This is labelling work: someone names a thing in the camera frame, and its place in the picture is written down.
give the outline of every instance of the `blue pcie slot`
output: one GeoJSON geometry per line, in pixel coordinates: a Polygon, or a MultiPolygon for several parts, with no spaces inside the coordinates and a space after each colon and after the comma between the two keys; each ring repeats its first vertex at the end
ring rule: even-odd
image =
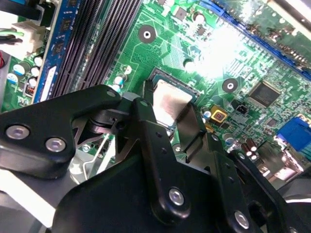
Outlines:
{"type": "Polygon", "coordinates": [[[264,47],[266,50],[268,50],[271,54],[273,54],[275,57],[277,57],[279,60],[281,60],[283,63],[290,66],[294,71],[299,73],[301,76],[305,77],[307,80],[311,81],[311,74],[307,71],[301,71],[296,68],[296,64],[294,61],[289,59],[288,57],[284,56],[280,51],[273,48],[271,45],[269,45],[267,42],[262,40],[259,36],[251,34],[246,27],[238,22],[235,18],[233,18],[228,12],[220,8],[218,5],[213,3],[210,0],[200,0],[199,3],[202,7],[211,10],[214,12],[217,16],[224,19],[226,22],[230,23],[231,25],[235,26],[237,29],[242,31],[246,36],[256,41],[259,45],[264,47]]]}
{"type": "Polygon", "coordinates": [[[63,0],[55,22],[54,31],[50,36],[51,42],[46,48],[46,59],[34,97],[34,103],[45,101],[51,95],[51,88],[56,82],[57,73],[61,66],[73,24],[82,0],[63,0]]]}

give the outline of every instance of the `black ram slot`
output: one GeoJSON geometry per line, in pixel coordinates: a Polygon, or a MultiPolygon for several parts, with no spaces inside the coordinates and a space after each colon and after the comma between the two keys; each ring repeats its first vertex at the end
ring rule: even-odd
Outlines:
{"type": "Polygon", "coordinates": [[[53,97],[58,97],[70,92],[74,77],[76,77],[78,71],[78,66],[83,60],[85,51],[87,50],[92,30],[100,17],[100,12],[108,3],[108,0],[84,0],[81,4],[71,34],[71,43],[66,49],[65,59],[56,80],[53,97]]]}
{"type": "Polygon", "coordinates": [[[139,10],[142,0],[114,1],[104,19],[78,90],[102,84],[139,10]]]}

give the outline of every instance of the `screw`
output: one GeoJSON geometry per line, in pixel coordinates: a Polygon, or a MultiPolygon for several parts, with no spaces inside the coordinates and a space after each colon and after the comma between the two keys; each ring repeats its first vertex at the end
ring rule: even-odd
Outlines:
{"type": "Polygon", "coordinates": [[[113,93],[112,91],[107,91],[107,95],[109,95],[111,97],[115,97],[116,96],[116,94],[113,93]]]}
{"type": "Polygon", "coordinates": [[[85,144],[82,146],[82,151],[85,153],[89,153],[89,151],[91,150],[91,147],[88,144],[85,144]]]}
{"type": "Polygon", "coordinates": [[[47,140],[45,146],[49,151],[61,152],[66,148],[66,143],[58,137],[52,137],[47,140]]]}
{"type": "Polygon", "coordinates": [[[169,192],[171,201],[178,206],[181,206],[185,202],[184,195],[176,188],[172,188],[169,192]]]}
{"type": "Polygon", "coordinates": [[[298,233],[298,231],[295,228],[290,227],[291,233],[298,233]]]}
{"type": "Polygon", "coordinates": [[[140,103],[141,103],[142,105],[144,105],[145,107],[148,106],[148,104],[147,104],[146,101],[144,101],[144,100],[142,100],[140,103]]]}
{"type": "Polygon", "coordinates": [[[29,130],[21,125],[13,125],[6,130],[6,135],[15,140],[21,140],[29,136],[29,130]]]}
{"type": "Polygon", "coordinates": [[[242,212],[236,211],[234,213],[234,217],[241,227],[243,227],[244,229],[249,228],[249,222],[248,222],[247,218],[245,217],[245,215],[242,214],[242,212]]]}
{"type": "Polygon", "coordinates": [[[245,156],[242,153],[238,154],[241,159],[245,159],[245,156]]]}
{"type": "Polygon", "coordinates": [[[216,135],[214,135],[214,134],[212,134],[212,138],[213,138],[215,141],[218,141],[218,140],[219,140],[218,137],[217,137],[216,135]]]}

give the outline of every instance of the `white connector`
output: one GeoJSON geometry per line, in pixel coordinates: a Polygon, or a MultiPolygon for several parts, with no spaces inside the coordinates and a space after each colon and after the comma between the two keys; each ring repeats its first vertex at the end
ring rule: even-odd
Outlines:
{"type": "Polygon", "coordinates": [[[39,27],[31,21],[13,23],[11,27],[17,32],[23,33],[23,36],[16,35],[16,38],[21,39],[22,42],[14,45],[0,45],[0,50],[23,60],[27,55],[36,52],[43,46],[45,27],[39,27]]]}

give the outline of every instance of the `gold component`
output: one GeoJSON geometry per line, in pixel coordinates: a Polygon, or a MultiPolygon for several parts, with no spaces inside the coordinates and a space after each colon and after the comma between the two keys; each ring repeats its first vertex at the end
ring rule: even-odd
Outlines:
{"type": "Polygon", "coordinates": [[[211,109],[210,109],[212,116],[210,118],[212,118],[213,120],[219,122],[219,123],[223,123],[228,114],[225,112],[224,109],[222,109],[221,107],[214,105],[211,109]]]}
{"type": "Polygon", "coordinates": [[[205,128],[206,128],[206,130],[207,130],[208,132],[210,132],[210,133],[213,133],[213,132],[214,132],[213,127],[212,127],[210,124],[208,124],[208,123],[205,123],[205,128]]]}

